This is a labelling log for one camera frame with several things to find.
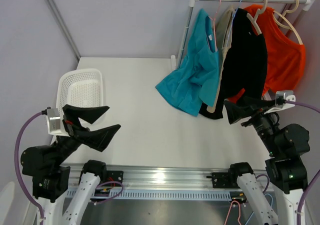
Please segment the black t shirt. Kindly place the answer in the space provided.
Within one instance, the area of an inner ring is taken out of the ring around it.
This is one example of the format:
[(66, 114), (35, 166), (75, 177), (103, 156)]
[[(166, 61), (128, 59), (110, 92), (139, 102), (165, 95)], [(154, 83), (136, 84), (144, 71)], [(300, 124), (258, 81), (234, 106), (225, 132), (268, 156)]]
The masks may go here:
[(214, 113), (207, 111), (202, 104), (199, 114), (218, 120), (223, 118), (224, 101), (234, 103), (242, 96), (261, 99), (268, 70), (268, 52), (265, 37), (257, 35), (247, 18), (247, 11), (239, 8), (232, 23), (232, 42), (228, 50), (222, 71), (217, 107)]

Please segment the teal t shirt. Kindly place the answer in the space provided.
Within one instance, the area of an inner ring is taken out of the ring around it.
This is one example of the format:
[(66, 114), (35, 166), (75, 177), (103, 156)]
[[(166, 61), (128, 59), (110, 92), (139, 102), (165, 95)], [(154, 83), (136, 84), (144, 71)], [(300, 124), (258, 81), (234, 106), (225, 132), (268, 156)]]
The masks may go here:
[(212, 107), (219, 83), (219, 51), (212, 20), (201, 9), (180, 67), (167, 75), (155, 88), (174, 108), (194, 117), (202, 104)]

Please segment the orange t shirt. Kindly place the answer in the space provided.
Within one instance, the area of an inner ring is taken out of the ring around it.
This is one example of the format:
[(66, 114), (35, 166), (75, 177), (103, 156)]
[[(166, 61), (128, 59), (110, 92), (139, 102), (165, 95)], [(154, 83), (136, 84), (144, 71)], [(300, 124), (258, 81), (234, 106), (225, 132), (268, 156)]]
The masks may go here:
[[(260, 5), (250, 5), (246, 10), (252, 16)], [(293, 90), (304, 74), (306, 49), (286, 37), (273, 18), (274, 9), (267, 7), (257, 19), (257, 24), (265, 38), (267, 48), (267, 75), (262, 96), (268, 92)]]

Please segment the beige t shirt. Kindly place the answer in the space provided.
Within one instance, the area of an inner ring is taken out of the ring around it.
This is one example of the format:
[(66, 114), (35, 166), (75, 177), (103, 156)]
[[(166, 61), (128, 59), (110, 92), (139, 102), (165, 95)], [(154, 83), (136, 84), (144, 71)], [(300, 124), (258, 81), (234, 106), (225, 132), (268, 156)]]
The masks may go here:
[(219, 74), (218, 74), (218, 86), (216, 91), (216, 97), (213, 106), (208, 106), (206, 110), (209, 113), (214, 113), (218, 106), (218, 96), (220, 93), (222, 73), (224, 69), (224, 62), (231, 48), (232, 44), (232, 31), (233, 31), (233, 17), (235, 15), (235, 9), (230, 5), (220, 17), (217, 25), (215, 25), (216, 44), (219, 53)]

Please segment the beige wooden hanger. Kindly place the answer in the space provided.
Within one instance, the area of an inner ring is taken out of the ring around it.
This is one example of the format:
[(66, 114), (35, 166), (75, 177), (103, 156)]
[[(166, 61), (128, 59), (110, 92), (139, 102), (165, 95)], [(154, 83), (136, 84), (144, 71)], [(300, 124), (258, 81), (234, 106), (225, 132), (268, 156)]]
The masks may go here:
[[(286, 14), (294, 13), (299, 7), (299, 0), (294, 0), (294, 1), (295, 1), (295, 5), (294, 5), (293, 9), (287, 9), (283, 13), (279, 13), (278, 11), (274, 10), (273, 11), (273, 20), (281, 28), (287, 29), (289, 32), (293, 32), (295, 37), (297, 38), (299, 45), (303, 45), (303, 41), (302, 41), (300, 35), (298, 34), (297, 30), (292, 25), (292, 23), (286, 18)], [(278, 21), (277, 18), (275, 17), (275, 15), (278, 15), (279, 18), (281, 18), (283, 21), (285, 21), (286, 25), (282, 24), (280, 21)]]
[(246, 14), (248, 20), (251, 22), (251, 24), (252, 24), (253, 28), (255, 29), (257, 35), (262, 34), (262, 31), (261, 31), (261, 29), (260, 29), (260, 27), (259, 27), (259, 25), (257, 23), (258, 17), (259, 17), (259, 15), (261, 15), (261, 14), (263, 14), (265, 12), (265, 10), (266, 10), (266, 8), (268, 6), (268, 0), (262, 0), (262, 2), (263, 2), (262, 8), (258, 8), (256, 10), (256, 13), (255, 13), (254, 17), (249, 12)]

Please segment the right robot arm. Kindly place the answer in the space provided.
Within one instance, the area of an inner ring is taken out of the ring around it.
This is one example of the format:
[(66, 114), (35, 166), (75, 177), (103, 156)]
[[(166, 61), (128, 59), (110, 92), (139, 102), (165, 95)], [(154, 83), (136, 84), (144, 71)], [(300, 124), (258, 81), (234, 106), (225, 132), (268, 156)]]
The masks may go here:
[(307, 169), (301, 156), (310, 151), (309, 132), (299, 124), (279, 127), (278, 112), (293, 108), (296, 97), (292, 91), (280, 91), (274, 100), (244, 98), (244, 105), (224, 102), (228, 121), (253, 126), (266, 147), (270, 158), (265, 170), (272, 184), (277, 209), (273, 210), (263, 192), (256, 186), (256, 175), (248, 162), (231, 164), (227, 181), (239, 187), (246, 196), (260, 225), (304, 225), (305, 199), (310, 190)]

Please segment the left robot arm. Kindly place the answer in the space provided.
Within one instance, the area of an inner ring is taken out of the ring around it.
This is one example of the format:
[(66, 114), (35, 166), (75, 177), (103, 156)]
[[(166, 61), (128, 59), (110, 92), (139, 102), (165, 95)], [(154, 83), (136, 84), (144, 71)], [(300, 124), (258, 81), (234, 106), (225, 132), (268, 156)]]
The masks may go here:
[[(108, 106), (76, 107), (66, 104), (62, 113), (48, 107), (29, 118), (20, 129), (14, 149), (14, 166), (20, 187), (28, 200), (37, 207), (39, 225), (79, 225), (84, 211), (97, 188), (118, 181), (108, 181), (104, 162), (89, 160), (82, 168), (78, 188), (69, 207), (63, 211), (71, 168), (62, 163), (81, 145), (103, 152), (111, 142), (119, 124), (98, 130), (84, 127), (81, 121), (92, 125), (107, 111)], [(19, 154), (23, 132), (37, 117), (45, 116), (47, 131), (55, 136), (51, 145), (34, 146)]]

